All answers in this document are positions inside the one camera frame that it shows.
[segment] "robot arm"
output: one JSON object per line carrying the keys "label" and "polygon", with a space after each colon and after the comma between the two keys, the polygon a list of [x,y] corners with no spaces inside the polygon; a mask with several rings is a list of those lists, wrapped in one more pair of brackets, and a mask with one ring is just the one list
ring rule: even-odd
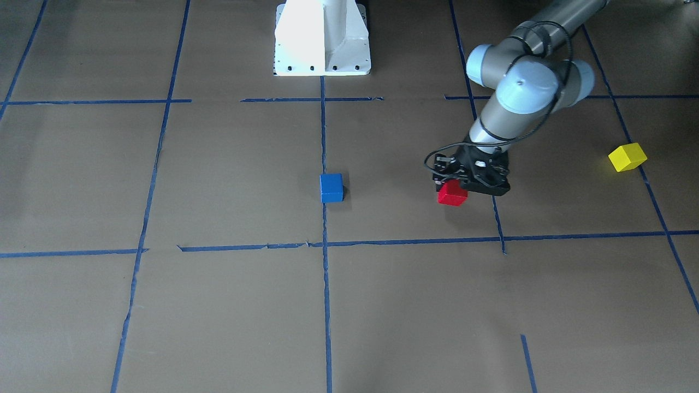
{"label": "robot arm", "polygon": [[[609,1],[554,0],[498,45],[479,45],[471,52],[468,77],[496,91],[463,142],[435,150],[425,159],[438,190],[452,179],[472,192],[500,196],[510,190],[509,146],[534,134],[551,113],[590,94],[592,68],[572,59],[570,39]],[[568,45],[567,60],[546,60],[564,44]],[[451,157],[440,154],[455,147]],[[432,156],[434,167],[427,164]]]}

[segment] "blue painter's tape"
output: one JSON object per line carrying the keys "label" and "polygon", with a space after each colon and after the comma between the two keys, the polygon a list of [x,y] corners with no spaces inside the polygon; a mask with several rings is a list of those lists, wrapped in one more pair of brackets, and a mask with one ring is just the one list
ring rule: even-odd
{"label": "blue painter's tape", "polygon": [[136,254],[137,251],[138,250],[135,248],[125,248],[119,250],[2,252],[0,253],[0,258],[77,257],[81,255]]}
{"label": "blue painter's tape", "polygon": [[503,226],[500,223],[500,213],[498,213],[498,203],[495,201],[495,196],[491,197],[493,199],[493,211],[495,213],[495,223],[498,225],[498,236],[500,236],[500,248],[503,249],[503,254],[507,255],[507,249],[505,248],[505,237],[503,236]]}
{"label": "blue painter's tape", "polygon": [[447,101],[456,101],[456,100],[484,100],[484,99],[490,99],[490,96],[473,96],[473,97],[468,97],[468,96],[444,96],[444,99]]}
{"label": "blue painter's tape", "polygon": [[331,241],[329,247],[347,247],[351,245],[402,245],[402,244],[446,244],[446,243],[483,243],[500,241],[499,237],[483,238],[431,238],[409,240],[367,240],[367,241]]}
{"label": "blue painter's tape", "polygon": [[276,248],[301,248],[320,247],[321,243],[278,243],[278,244],[246,244],[246,245],[212,245],[204,247],[182,247],[182,252],[210,252],[210,251],[237,251],[237,250],[273,250]]}
{"label": "blue painter's tape", "polygon": [[[671,231],[673,236],[699,235],[699,230]],[[663,231],[650,232],[618,232],[602,234],[563,234],[563,235],[530,235],[530,236],[490,236],[473,238],[428,238],[428,239],[403,239],[403,240],[365,240],[365,241],[331,241],[328,247],[349,247],[353,245],[407,245],[407,244],[448,244],[448,243],[490,243],[503,241],[543,241],[566,239],[594,239],[594,238],[634,238],[648,236],[665,236]],[[278,243],[278,244],[249,244],[249,245],[214,245],[204,247],[182,247],[182,252],[207,252],[207,251],[235,251],[235,250],[264,250],[274,248],[320,248],[323,243]]]}
{"label": "blue painter's tape", "polygon": [[675,263],[677,263],[677,268],[679,269],[680,274],[682,275],[682,280],[684,281],[685,286],[687,287],[687,291],[689,292],[689,296],[692,299],[692,303],[694,303],[694,308],[697,313],[699,313],[699,300],[697,300],[696,293],[694,292],[694,288],[692,287],[692,283],[689,280],[689,276],[687,275],[687,272],[684,268],[684,264],[682,263],[682,260],[679,258],[679,253],[677,253],[677,249],[675,247],[675,242],[672,240],[672,236],[670,235],[670,231],[668,231],[668,226],[665,223],[665,218],[663,218],[663,214],[660,212],[660,206],[658,205],[658,201],[656,200],[655,194],[653,193],[653,189],[651,188],[651,184],[648,181],[648,177],[646,176],[646,171],[643,170],[643,166],[638,167],[641,173],[641,177],[643,177],[643,181],[646,183],[646,188],[648,189],[648,194],[651,197],[651,201],[653,202],[653,207],[656,210],[656,213],[658,214],[658,219],[660,220],[661,225],[663,226],[663,229],[665,231],[665,235],[668,238],[668,244],[670,245],[670,250],[672,251],[672,256],[675,257]]}
{"label": "blue painter's tape", "polygon": [[330,275],[328,262],[328,209],[323,204],[323,282],[325,308],[325,375],[327,393],[333,393],[333,355],[330,332]]}
{"label": "blue painter's tape", "polygon": [[699,235],[699,231],[670,231],[672,236]]}
{"label": "blue painter's tape", "polygon": [[320,155],[320,161],[321,165],[323,167],[323,174],[325,174],[325,171],[327,169],[327,149],[325,145],[325,131],[326,131],[326,124],[325,124],[325,77],[321,76],[320,77],[320,145],[321,145],[321,155]]}
{"label": "blue painter's tape", "polygon": [[531,385],[532,393],[538,393],[536,388],[536,378],[534,378],[534,368],[531,366],[531,357],[529,356],[529,345],[526,343],[526,336],[519,335],[522,340],[522,349],[524,350],[524,360],[526,361],[526,369],[529,373],[529,384]]}
{"label": "blue painter's tape", "polygon": [[463,42],[461,41],[461,33],[459,33],[459,23],[456,21],[456,12],[454,11],[454,0],[449,0],[449,10],[452,13],[452,24],[454,25],[454,34],[456,35],[456,44],[459,46],[459,56],[461,58],[461,68],[463,69],[463,77],[466,80],[466,89],[468,90],[468,98],[471,105],[471,113],[473,114],[473,119],[478,117],[476,112],[476,105],[473,101],[473,91],[471,90],[471,81],[468,79],[468,72],[466,69],[466,55],[463,53]]}
{"label": "blue painter's tape", "polygon": [[583,34],[585,35],[585,39],[587,40],[587,43],[590,47],[590,51],[592,51],[592,56],[595,58],[595,63],[597,64],[597,67],[600,70],[600,74],[602,75],[602,81],[604,82],[606,88],[607,88],[607,93],[609,93],[609,97],[612,98],[612,103],[614,104],[614,109],[617,112],[617,117],[619,118],[619,121],[621,121],[621,128],[624,131],[624,135],[626,136],[626,140],[629,143],[632,143],[631,140],[631,135],[628,133],[628,130],[626,128],[626,123],[624,122],[624,117],[621,116],[621,111],[619,110],[619,105],[617,104],[617,100],[614,99],[614,93],[612,92],[612,87],[610,85],[609,79],[607,79],[607,74],[605,73],[604,68],[602,68],[602,62],[600,62],[600,57],[597,55],[597,51],[595,50],[595,47],[592,45],[592,38],[590,38],[590,34],[587,32],[587,27],[583,24],[581,26],[581,30]]}
{"label": "blue painter's tape", "polygon": [[48,0],[43,0],[41,3],[41,9],[39,10],[39,14],[36,17],[36,23],[34,23],[34,28],[31,30],[31,36],[29,36],[29,40],[27,41],[27,46],[24,47],[24,52],[22,53],[22,58],[20,59],[20,63],[17,65],[17,69],[15,70],[15,75],[12,77],[12,83],[10,84],[10,88],[7,91],[7,95],[5,96],[5,101],[2,104],[2,107],[0,107],[0,120],[2,117],[5,115],[5,109],[7,108],[7,103],[10,101],[10,98],[12,97],[12,93],[15,91],[15,86],[17,85],[17,79],[20,77],[20,73],[22,72],[22,67],[24,66],[24,62],[27,60],[27,55],[29,54],[29,49],[31,49],[31,44],[34,43],[34,39],[36,38],[36,32],[39,30],[39,25],[41,24],[41,20],[43,19],[43,14],[46,11],[46,4],[48,3]]}
{"label": "blue painter's tape", "polygon": [[10,101],[8,105],[101,105],[112,103],[191,103],[191,99],[103,99],[92,101]]}
{"label": "blue painter's tape", "polygon": [[[249,98],[241,99],[240,102],[320,102],[324,98]],[[384,101],[384,97],[335,97],[335,98],[325,98],[326,102],[352,102],[352,101]]]}
{"label": "blue painter's tape", "polygon": [[699,94],[626,94],[613,97],[615,99],[699,99]]}
{"label": "blue painter's tape", "polygon": [[581,238],[634,238],[645,236],[664,236],[665,232],[619,232],[608,234],[564,234],[564,235],[530,235],[530,236],[505,236],[506,241],[537,241],[537,240],[563,240]]}
{"label": "blue painter's tape", "polygon": [[187,18],[189,16],[189,6],[191,0],[187,0],[185,4],[185,14],[182,17],[182,27],[180,29],[180,40],[178,41],[177,52],[175,54],[175,63],[173,65],[172,76],[170,77],[170,89],[168,91],[168,101],[165,103],[165,111],[163,113],[163,122],[160,128],[160,137],[158,139],[158,147],[155,152],[155,161],[153,164],[153,170],[150,178],[150,187],[148,189],[148,198],[146,200],[145,212],[143,214],[143,228],[141,229],[140,238],[138,239],[138,250],[136,252],[136,261],[134,262],[134,274],[131,277],[131,294],[129,295],[129,311],[124,319],[124,325],[122,327],[122,335],[119,341],[119,350],[117,351],[117,360],[114,366],[114,376],[112,377],[112,386],[110,389],[111,393],[117,393],[117,386],[119,384],[119,375],[122,368],[122,362],[124,360],[124,351],[126,348],[127,336],[129,334],[129,324],[131,322],[131,312],[134,309],[134,297],[136,295],[136,283],[137,275],[140,269],[141,256],[143,255],[145,235],[148,228],[148,220],[150,217],[150,208],[153,202],[153,193],[155,191],[155,183],[158,176],[158,161],[160,160],[160,152],[163,148],[163,139],[165,137],[165,131],[167,129],[168,117],[170,115],[170,105],[172,103],[173,91],[175,89],[175,80],[177,78],[178,65],[180,63],[180,55],[182,53],[182,43],[185,39],[185,29],[187,28]]}

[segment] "yellow cube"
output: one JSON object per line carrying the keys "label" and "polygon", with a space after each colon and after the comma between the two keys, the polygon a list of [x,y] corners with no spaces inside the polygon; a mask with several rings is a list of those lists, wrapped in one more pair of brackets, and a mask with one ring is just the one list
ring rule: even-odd
{"label": "yellow cube", "polygon": [[638,143],[621,145],[616,148],[609,157],[617,172],[634,169],[648,159],[646,153],[643,152],[641,145]]}

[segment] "grid square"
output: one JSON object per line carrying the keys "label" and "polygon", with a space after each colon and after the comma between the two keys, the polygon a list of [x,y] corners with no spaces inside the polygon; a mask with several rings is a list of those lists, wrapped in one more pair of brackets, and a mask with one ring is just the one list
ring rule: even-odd
{"label": "grid square", "polygon": [[695,6],[611,1],[590,19],[591,40],[615,94],[699,94]]}
{"label": "grid square", "polygon": [[661,231],[640,173],[617,173],[607,157],[626,143],[610,100],[551,115],[510,149],[512,190],[498,198],[505,235]]}
{"label": "grid square", "polygon": [[322,252],[143,255],[119,392],[324,392]]}
{"label": "grid square", "polygon": [[0,391],[104,392],[133,255],[0,259]]}
{"label": "grid square", "polygon": [[517,241],[507,258],[541,392],[699,385],[697,313],[664,236]]}
{"label": "grid square", "polygon": [[13,101],[164,99],[184,1],[50,1]]}
{"label": "grid square", "polygon": [[330,248],[333,391],[528,391],[498,250],[497,242]]}
{"label": "grid square", "polygon": [[440,205],[422,166],[430,151],[463,139],[466,101],[331,102],[326,112],[328,172],[342,173],[347,188],[344,202],[328,206],[331,241],[498,235],[490,196]]}
{"label": "grid square", "polygon": [[696,296],[699,290],[699,236],[673,236],[672,242]]}
{"label": "grid square", "polygon": [[187,21],[175,94],[196,101],[319,97],[317,78],[273,75],[280,3],[284,1],[195,3]]}
{"label": "grid square", "polygon": [[699,229],[699,99],[624,99],[619,109],[648,156],[643,169],[668,229]]}
{"label": "grid square", "polygon": [[0,252],[134,248],[163,106],[10,106]]}
{"label": "grid square", "polygon": [[0,94],[5,99],[41,9],[41,1],[0,3]]}
{"label": "grid square", "polygon": [[368,76],[328,77],[328,97],[436,99],[467,95],[449,4],[368,4],[372,69]]}
{"label": "grid square", "polygon": [[318,103],[171,109],[146,247],[321,240]]}

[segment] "red cube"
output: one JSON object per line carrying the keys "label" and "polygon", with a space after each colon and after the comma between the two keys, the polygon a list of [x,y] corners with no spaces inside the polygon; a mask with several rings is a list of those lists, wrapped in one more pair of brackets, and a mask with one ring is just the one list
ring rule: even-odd
{"label": "red cube", "polygon": [[437,195],[437,202],[443,205],[461,206],[468,198],[468,191],[459,187],[459,180],[448,180]]}

